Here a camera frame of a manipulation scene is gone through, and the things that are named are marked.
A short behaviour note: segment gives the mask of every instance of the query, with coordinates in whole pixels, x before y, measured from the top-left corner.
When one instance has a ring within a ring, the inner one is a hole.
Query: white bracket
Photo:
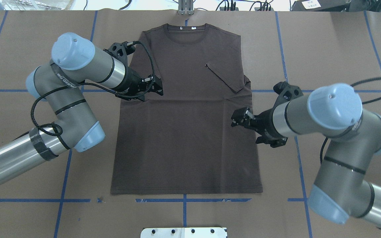
[[[141,232],[141,238],[227,238],[227,228],[145,228]]]
[[[193,15],[193,0],[178,0],[179,15]]]

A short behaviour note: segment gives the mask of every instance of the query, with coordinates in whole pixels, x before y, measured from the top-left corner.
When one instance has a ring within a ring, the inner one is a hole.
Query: neckline
[[[175,25],[170,25],[170,24],[164,24],[163,29],[164,29],[165,36],[168,39],[170,39],[172,42],[175,42],[175,43],[180,44],[180,45],[193,45],[193,44],[199,43],[203,39],[205,39],[205,37],[207,36],[207,33],[210,29],[210,24],[205,23],[205,24],[200,25],[200,26],[175,26]],[[169,31],[171,31],[171,30],[174,30],[174,31],[203,30],[204,32],[203,32],[202,36],[199,39],[196,39],[195,41],[181,42],[181,41],[173,38],[170,35]]]

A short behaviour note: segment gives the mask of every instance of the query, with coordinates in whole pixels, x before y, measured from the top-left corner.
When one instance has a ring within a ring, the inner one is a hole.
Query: t-shirt
[[[255,132],[231,127],[252,106],[240,36],[210,24],[142,32],[164,95],[121,101],[112,194],[259,193]],[[151,74],[138,45],[130,67]]]

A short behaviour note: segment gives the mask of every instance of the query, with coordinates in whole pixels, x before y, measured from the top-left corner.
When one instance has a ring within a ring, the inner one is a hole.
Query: white tag
[[[304,5],[305,9],[316,9],[320,8],[321,5],[319,4],[318,0],[309,0],[302,2],[302,5]]]

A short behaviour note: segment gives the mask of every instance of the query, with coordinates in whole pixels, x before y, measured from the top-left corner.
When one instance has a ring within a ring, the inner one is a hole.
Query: white sticker
[[[321,5],[319,4],[318,0],[309,0],[302,2],[302,5],[304,5],[305,9],[316,9],[320,8]]]

